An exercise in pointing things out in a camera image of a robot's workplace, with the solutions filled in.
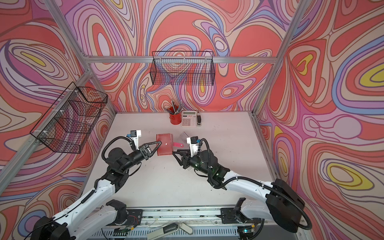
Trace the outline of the red leather card holder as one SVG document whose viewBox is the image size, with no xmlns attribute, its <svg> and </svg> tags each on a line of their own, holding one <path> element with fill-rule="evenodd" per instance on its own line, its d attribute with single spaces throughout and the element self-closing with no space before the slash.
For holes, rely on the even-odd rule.
<svg viewBox="0 0 384 240">
<path fill-rule="evenodd" d="M 184 147 L 183 143 L 174 142 L 172 134 L 157 134 L 156 141 L 162 142 L 157 150 L 158 156 L 172 155 L 174 147 L 181 149 Z"/>
</svg>

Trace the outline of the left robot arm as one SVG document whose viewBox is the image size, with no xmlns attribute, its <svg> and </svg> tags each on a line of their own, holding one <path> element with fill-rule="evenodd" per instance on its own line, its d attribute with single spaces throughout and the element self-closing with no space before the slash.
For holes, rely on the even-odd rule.
<svg viewBox="0 0 384 240">
<path fill-rule="evenodd" d="M 127 206 L 112 196 L 123 188 L 132 176 L 130 169 L 141 166 L 153 157 L 162 142 L 137 146 L 132 138 L 118 136 L 104 147 L 102 160 L 106 172 L 94 185 L 69 207 L 52 217 L 42 217 L 34 225 L 31 240 L 87 240 L 103 227 L 124 225 L 128 220 Z"/>
</svg>

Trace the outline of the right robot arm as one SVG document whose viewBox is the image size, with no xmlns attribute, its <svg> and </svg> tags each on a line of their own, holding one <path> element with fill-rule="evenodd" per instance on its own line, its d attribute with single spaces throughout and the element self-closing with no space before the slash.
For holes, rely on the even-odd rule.
<svg viewBox="0 0 384 240">
<path fill-rule="evenodd" d="M 244 194 L 235 207 L 235 219 L 271 219 L 284 230 L 311 230 L 313 224 L 305 212 L 304 200 L 283 180 L 265 182 L 241 176 L 219 164 L 206 139 L 187 139 L 190 148 L 174 151 L 172 155 L 184 169 L 192 168 L 217 190 Z"/>
</svg>

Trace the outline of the red pen cup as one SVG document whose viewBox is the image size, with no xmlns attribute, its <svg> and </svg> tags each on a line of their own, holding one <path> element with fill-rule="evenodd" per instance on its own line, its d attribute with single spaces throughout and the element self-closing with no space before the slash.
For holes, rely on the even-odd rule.
<svg viewBox="0 0 384 240">
<path fill-rule="evenodd" d="M 182 114 L 181 112 L 175 114 L 174 108 L 170 107 L 168 108 L 169 114 L 170 114 L 170 122 L 173 125 L 179 125 L 182 122 Z"/>
</svg>

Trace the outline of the white pink calculator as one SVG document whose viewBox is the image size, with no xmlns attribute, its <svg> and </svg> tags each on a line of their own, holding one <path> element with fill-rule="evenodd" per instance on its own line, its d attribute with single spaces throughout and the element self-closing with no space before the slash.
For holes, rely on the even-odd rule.
<svg viewBox="0 0 384 240">
<path fill-rule="evenodd" d="M 194 128 L 197 126 L 197 111 L 182 112 L 182 127 Z"/>
</svg>

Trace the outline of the black stapler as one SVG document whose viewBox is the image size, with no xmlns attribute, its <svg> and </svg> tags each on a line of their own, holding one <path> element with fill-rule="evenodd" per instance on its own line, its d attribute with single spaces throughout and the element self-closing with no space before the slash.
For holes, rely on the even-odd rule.
<svg viewBox="0 0 384 240">
<path fill-rule="evenodd" d="M 197 126 L 200 127 L 202 125 L 202 118 L 200 112 L 197 112 Z"/>
</svg>

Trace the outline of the grey handheld device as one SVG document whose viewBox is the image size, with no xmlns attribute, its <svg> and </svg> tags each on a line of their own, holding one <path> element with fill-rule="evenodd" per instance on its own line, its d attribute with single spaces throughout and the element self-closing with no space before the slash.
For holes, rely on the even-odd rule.
<svg viewBox="0 0 384 240">
<path fill-rule="evenodd" d="M 153 232 L 148 233 L 147 239 L 148 240 L 156 240 L 156 239 L 171 235 L 171 234 L 173 234 L 179 230 L 184 231 L 188 235 L 193 234 L 193 229 L 191 227 L 189 227 L 188 225 L 186 225 L 184 223 L 171 223 L 169 225 L 161 227 L 158 230 L 155 230 Z"/>
</svg>

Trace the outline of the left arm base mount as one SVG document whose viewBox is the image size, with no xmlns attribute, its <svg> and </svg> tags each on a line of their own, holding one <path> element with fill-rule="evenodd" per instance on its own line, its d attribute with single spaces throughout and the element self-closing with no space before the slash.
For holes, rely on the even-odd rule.
<svg viewBox="0 0 384 240">
<path fill-rule="evenodd" d="M 108 224 L 108 227 L 117 227 L 117 226 L 128 226 L 128 227 L 135 227 L 139 226 L 142 222 L 143 218 L 143 209 L 127 209 L 127 216 L 126 219 L 123 220 L 121 223 L 111 223 Z"/>
</svg>

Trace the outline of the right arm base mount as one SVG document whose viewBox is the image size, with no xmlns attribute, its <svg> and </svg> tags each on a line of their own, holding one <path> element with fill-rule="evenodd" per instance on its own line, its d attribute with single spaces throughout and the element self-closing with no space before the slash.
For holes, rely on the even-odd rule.
<svg viewBox="0 0 384 240">
<path fill-rule="evenodd" d="M 240 210 L 235 208 L 221 208 L 220 214 L 217 215 L 222 220 L 223 224 L 261 224 L 262 219 L 253 218 L 249 219 Z"/>
</svg>

